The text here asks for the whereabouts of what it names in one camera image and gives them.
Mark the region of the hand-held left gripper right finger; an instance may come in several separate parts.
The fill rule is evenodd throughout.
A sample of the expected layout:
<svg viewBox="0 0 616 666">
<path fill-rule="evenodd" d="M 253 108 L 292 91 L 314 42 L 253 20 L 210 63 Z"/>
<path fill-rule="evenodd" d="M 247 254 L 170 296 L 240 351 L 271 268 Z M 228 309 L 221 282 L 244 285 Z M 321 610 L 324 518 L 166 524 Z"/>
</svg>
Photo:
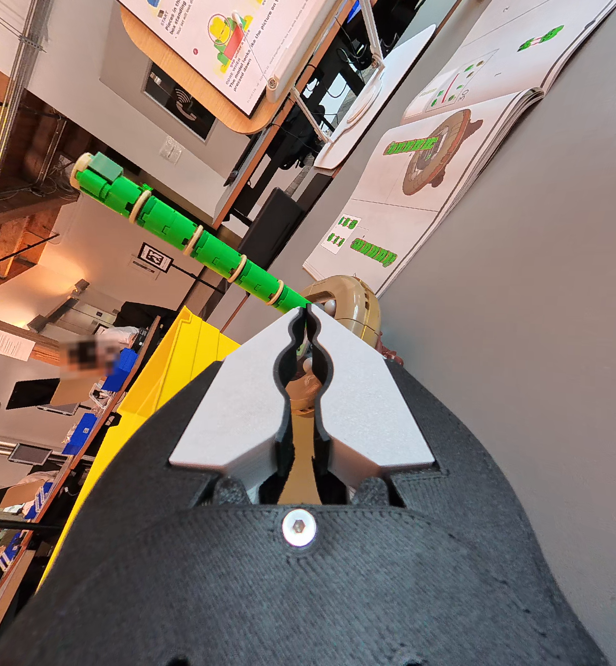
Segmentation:
<svg viewBox="0 0 616 666">
<path fill-rule="evenodd" d="M 370 477 L 436 463 L 390 365 L 314 304 L 308 306 L 314 404 L 315 483 L 323 504 L 346 504 L 347 489 Z"/>
</svg>

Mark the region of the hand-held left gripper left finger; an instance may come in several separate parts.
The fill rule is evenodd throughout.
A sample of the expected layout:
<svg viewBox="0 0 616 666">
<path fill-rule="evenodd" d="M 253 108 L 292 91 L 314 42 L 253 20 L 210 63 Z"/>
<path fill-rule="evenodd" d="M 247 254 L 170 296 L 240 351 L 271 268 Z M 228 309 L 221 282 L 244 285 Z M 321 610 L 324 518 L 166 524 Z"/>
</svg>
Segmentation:
<svg viewBox="0 0 616 666">
<path fill-rule="evenodd" d="M 172 466 L 232 476 L 276 504 L 295 460 L 290 399 L 306 309 L 294 308 L 221 363 L 169 457 Z"/>
</svg>

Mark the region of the yellow plastic bin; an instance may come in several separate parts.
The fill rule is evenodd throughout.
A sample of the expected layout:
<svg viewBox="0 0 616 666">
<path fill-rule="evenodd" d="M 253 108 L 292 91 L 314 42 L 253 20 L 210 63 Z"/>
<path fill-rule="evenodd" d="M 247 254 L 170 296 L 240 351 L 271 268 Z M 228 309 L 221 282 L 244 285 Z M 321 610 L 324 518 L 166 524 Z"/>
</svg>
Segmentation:
<svg viewBox="0 0 616 666">
<path fill-rule="evenodd" d="M 104 437 L 38 588 L 45 583 L 88 495 L 93 491 L 97 481 L 111 465 L 115 456 L 123 451 L 128 440 L 155 412 L 212 362 L 223 361 L 238 346 L 238 343 L 223 335 L 219 329 L 206 323 L 187 308 L 183 308 L 179 312 L 169 331 L 118 407 L 120 422 L 118 425 L 110 427 Z"/>
</svg>

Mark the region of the green brick bamboo stalk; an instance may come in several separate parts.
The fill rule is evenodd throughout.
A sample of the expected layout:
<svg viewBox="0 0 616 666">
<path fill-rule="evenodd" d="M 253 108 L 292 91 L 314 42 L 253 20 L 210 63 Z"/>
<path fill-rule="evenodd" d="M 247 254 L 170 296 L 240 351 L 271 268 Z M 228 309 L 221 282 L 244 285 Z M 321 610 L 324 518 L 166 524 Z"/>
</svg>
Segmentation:
<svg viewBox="0 0 616 666">
<path fill-rule="evenodd" d="M 229 284 L 237 285 L 278 312 L 285 314 L 308 306 L 308 300 L 282 280 L 159 200 L 150 186 L 138 185 L 125 177 L 123 168 L 104 154 L 82 154 L 69 180 L 73 188 L 181 250 Z"/>
</svg>

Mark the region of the blue plastic bin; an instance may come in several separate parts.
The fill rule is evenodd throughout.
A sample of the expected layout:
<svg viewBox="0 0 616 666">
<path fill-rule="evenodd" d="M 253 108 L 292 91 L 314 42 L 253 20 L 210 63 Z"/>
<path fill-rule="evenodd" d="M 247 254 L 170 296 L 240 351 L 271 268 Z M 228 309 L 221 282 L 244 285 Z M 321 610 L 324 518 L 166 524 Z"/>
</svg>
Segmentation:
<svg viewBox="0 0 616 666">
<path fill-rule="evenodd" d="M 74 429 L 68 433 L 69 438 L 66 440 L 65 446 L 62 449 L 62 454 L 79 454 L 93 431 L 93 427 L 96 425 L 97 420 L 98 416 L 95 413 L 84 413 Z"/>
<path fill-rule="evenodd" d="M 23 539 L 28 530 L 20 530 L 14 533 L 10 543 L 0 554 L 0 569 L 6 571 L 20 551 Z"/>
<path fill-rule="evenodd" d="M 45 504 L 47 497 L 50 495 L 53 485 L 54 483 L 52 481 L 46 481 L 42 486 L 38 487 L 34 498 L 24 504 L 22 514 L 25 521 L 31 521 L 37 517 Z"/>
<path fill-rule="evenodd" d="M 134 350 L 130 348 L 122 349 L 119 359 L 113 364 L 112 370 L 107 374 L 102 385 L 102 390 L 112 393 L 118 392 L 129 377 L 130 372 L 137 362 L 137 358 L 138 354 Z"/>
</svg>

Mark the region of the silver laptop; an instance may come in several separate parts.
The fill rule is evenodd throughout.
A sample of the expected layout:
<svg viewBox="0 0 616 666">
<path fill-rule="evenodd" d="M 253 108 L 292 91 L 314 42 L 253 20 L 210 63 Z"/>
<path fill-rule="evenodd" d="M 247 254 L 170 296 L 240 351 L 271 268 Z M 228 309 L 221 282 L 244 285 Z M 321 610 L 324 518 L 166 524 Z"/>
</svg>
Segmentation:
<svg viewBox="0 0 616 666">
<path fill-rule="evenodd" d="M 61 378 L 47 409 L 74 416 L 79 406 L 90 400 L 91 390 L 98 380 L 94 376 Z"/>
</svg>

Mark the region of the black sign stand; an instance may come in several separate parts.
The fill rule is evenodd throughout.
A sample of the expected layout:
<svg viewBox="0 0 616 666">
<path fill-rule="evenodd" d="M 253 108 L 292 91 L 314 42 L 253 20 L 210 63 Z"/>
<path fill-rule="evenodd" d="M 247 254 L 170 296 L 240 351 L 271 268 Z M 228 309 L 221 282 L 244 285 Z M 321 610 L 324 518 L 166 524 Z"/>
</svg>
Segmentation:
<svg viewBox="0 0 616 666">
<path fill-rule="evenodd" d="M 135 255 L 131 256 L 129 265 L 136 266 L 142 271 L 150 273 L 154 279 L 156 279 L 158 275 L 160 275 L 160 273 L 167 274 L 170 271 L 170 269 L 173 268 L 183 273 L 184 275 L 191 277 L 195 282 L 203 284 L 221 295 L 224 295 L 226 293 L 225 289 L 215 286 L 210 282 L 207 282 L 206 280 L 202 279 L 201 277 L 195 275 L 194 273 L 186 271 L 185 269 L 179 267 L 178 265 L 175 264 L 172 257 L 160 252 L 147 242 L 144 242 L 142 244 L 136 256 Z"/>
</svg>

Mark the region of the black power box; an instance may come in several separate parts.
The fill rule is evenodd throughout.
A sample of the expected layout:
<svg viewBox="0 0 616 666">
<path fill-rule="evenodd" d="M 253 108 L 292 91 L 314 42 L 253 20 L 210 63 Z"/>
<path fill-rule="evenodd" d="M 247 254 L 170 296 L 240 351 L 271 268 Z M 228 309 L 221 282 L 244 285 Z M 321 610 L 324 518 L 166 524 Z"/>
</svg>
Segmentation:
<svg viewBox="0 0 616 666">
<path fill-rule="evenodd" d="M 238 246 L 238 252 L 264 270 L 285 247 L 305 215 L 304 209 L 274 188 Z"/>
</svg>

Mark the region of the black monitor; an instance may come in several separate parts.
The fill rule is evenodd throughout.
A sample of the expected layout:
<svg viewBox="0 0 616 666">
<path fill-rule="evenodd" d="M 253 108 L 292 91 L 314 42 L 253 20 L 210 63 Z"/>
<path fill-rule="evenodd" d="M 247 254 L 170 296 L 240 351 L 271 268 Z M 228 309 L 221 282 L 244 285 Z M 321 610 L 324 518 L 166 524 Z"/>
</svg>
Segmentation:
<svg viewBox="0 0 616 666">
<path fill-rule="evenodd" d="M 47 405 L 57 391 L 59 378 L 30 379 L 15 383 L 6 410 Z"/>
</svg>

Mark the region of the white paper notice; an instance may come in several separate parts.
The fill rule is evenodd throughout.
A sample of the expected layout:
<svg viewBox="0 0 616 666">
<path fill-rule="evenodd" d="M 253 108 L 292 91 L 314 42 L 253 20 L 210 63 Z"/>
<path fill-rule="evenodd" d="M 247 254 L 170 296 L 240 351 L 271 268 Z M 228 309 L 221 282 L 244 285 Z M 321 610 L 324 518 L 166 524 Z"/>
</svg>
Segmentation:
<svg viewBox="0 0 616 666">
<path fill-rule="evenodd" d="M 0 330 L 0 355 L 27 362 L 34 341 Z"/>
</svg>

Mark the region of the building instruction booklet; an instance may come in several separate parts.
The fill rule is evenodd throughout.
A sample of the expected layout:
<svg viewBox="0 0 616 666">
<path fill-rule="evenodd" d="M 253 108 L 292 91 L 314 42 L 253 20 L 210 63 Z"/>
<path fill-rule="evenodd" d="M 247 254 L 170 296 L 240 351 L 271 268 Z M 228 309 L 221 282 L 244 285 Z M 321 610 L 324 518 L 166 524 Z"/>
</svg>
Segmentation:
<svg viewBox="0 0 616 666">
<path fill-rule="evenodd" d="M 615 8 L 616 1 L 491 1 L 400 126 L 382 136 L 303 269 L 315 280 L 351 275 L 381 295 Z"/>
</svg>

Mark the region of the long wooden table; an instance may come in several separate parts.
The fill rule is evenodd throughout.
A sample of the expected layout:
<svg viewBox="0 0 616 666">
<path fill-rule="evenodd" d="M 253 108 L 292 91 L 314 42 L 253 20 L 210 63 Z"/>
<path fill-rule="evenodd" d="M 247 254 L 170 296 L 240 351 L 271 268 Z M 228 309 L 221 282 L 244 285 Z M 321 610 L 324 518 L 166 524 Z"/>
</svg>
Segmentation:
<svg viewBox="0 0 616 666">
<path fill-rule="evenodd" d="M 128 377 L 124 379 L 121 389 L 111 397 L 79 452 L 65 458 L 36 514 L 29 521 L 11 522 L 9 530 L 18 532 L 20 537 L 11 542 L 11 545 L 16 547 L 15 556 L 2 570 L 0 577 L 0 627 L 6 617 L 15 615 L 19 589 L 27 577 L 41 544 L 47 540 L 58 539 L 65 530 L 67 519 L 62 517 L 62 513 L 71 511 L 95 459 L 93 456 L 87 455 L 87 451 L 93 447 L 93 442 L 99 432 L 111 420 L 115 409 L 126 396 L 130 384 L 140 372 L 145 359 L 152 355 L 159 339 L 160 324 L 161 319 L 156 317 L 138 353 L 135 365 Z"/>
</svg>

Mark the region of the white page holder bar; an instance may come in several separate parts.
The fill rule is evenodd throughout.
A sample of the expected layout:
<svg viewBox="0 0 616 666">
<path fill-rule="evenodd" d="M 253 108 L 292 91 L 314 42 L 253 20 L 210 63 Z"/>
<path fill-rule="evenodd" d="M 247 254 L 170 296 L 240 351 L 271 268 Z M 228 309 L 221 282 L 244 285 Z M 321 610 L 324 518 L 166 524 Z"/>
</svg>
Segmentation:
<svg viewBox="0 0 616 666">
<path fill-rule="evenodd" d="M 346 1 L 281 1 L 279 50 L 270 57 L 266 98 L 278 103 L 324 41 Z"/>
</svg>

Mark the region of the printed instruction sheet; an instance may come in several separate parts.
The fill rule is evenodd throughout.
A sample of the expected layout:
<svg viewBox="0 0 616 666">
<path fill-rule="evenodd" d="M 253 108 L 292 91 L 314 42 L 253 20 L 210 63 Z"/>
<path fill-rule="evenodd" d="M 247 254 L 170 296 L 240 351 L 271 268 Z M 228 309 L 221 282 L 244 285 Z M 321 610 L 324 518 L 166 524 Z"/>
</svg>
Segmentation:
<svg viewBox="0 0 616 666">
<path fill-rule="evenodd" d="M 120 5 L 250 119 L 266 99 L 281 1 L 120 1 Z"/>
</svg>

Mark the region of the grey wall lamp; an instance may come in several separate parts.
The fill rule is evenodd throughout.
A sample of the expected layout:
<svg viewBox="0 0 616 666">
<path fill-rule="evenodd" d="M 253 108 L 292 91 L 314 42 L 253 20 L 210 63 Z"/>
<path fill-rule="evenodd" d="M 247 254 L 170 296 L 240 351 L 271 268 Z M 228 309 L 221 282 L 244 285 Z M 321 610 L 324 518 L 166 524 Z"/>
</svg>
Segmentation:
<svg viewBox="0 0 616 666">
<path fill-rule="evenodd" d="M 75 284 L 74 289 L 70 295 L 68 295 L 65 300 L 62 301 L 62 303 L 53 308 L 48 314 L 36 316 L 34 319 L 28 322 L 28 324 L 26 324 L 27 329 L 36 334 L 41 334 L 47 325 L 55 324 L 64 314 L 66 314 L 79 302 L 81 295 L 84 293 L 84 291 L 87 290 L 89 285 L 90 282 L 87 280 L 79 280 Z"/>
</svg>

